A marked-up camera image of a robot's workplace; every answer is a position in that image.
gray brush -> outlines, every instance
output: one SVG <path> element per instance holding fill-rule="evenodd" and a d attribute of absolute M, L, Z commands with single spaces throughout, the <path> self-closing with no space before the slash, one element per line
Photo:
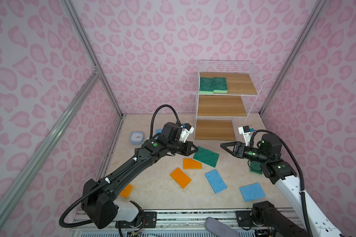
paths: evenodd
<path fill-rule="evenodd" d="M 240 237 L 239 233 L 221 223 L 218 220 L 215 220 L 212 217 L 208 217 L 206 220 L 206 230 L 216 235 L 217 237 Z"/>

clock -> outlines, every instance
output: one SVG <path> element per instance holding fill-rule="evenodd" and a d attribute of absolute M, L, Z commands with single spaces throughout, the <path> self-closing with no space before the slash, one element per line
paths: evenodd
<path fill-rule="evenodd" d="M 141 145 L 144 142 L 144 133 L 140 131 L 132 132 L 129 141 L 132 145 Z"/>

wall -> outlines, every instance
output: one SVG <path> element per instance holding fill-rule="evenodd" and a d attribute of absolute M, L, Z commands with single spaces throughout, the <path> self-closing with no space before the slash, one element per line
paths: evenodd
<path fill-rule="evenodd" d="M 118 122 L 101 82 L 97 82 L 52 154 L 0 232 L 6 236 L 63 236 L 59 217 L 96 179 Z M 76 207 L 66 218 L 71 223 Z"/>
<path fill-rule="evenodd" d="M 92 72 L 58 0 L 0 0 L 0 199 Z"/>
<path fill-rule="evenodd" d="M 194 112 L 197 59 L 251 60 L 259 111 L 315 0 L 74 0 L 124 113 Z"/>
<path fill-rule="evenodd" d="M 356 1 L 329 3 L 263 120 L 325 215 L 356 237 Z"/>

green sponge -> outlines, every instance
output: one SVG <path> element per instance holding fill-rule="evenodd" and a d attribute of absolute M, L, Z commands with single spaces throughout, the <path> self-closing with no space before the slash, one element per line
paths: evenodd
<path fill-rule="evenodd" d="M 213 94 L 214 93 L 214 85 L 212 78 L 201 77 L 200 78 L 200 94 Z"/>
<path fill-rule="evenodd" d="M 249 171 L 255 174 L 262 174 L 261 163 L 257 161 L 251 161 Z"/>
<path fill-rule="evenodd" d="M 198 151 L 195 152 L 193 159 L 215 168 L 219 154 L 198 146 Z"/>
<path fill-rule="evenodd" d="M 214 93 L 227 93 L 227 79 L 225 77 L 214 77 Z"/>

wooden shelf board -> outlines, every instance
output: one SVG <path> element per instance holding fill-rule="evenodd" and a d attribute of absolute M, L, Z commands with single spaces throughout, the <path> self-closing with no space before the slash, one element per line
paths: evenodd
<path fill-rule="evenodd" d="M 249 74 L 241 73 L 218 73 L 218 72 L 201 72 L 200 77 L 214 78 L 225 77 L 227 79 L 228 93 L 214 93 L 222 95 L 248 95 L 256 96 L 257 92 L 252 83 Z"/>
<path fill-rule="evenodd" d="M 235 141 L 235 132 L 230 120 L 198 119 L 195 128 L 196 140 Z"/>
<path fill-rule="evenodd" d="M 199 117 L 246 117 L 240 96 L 199 95 Z"/>

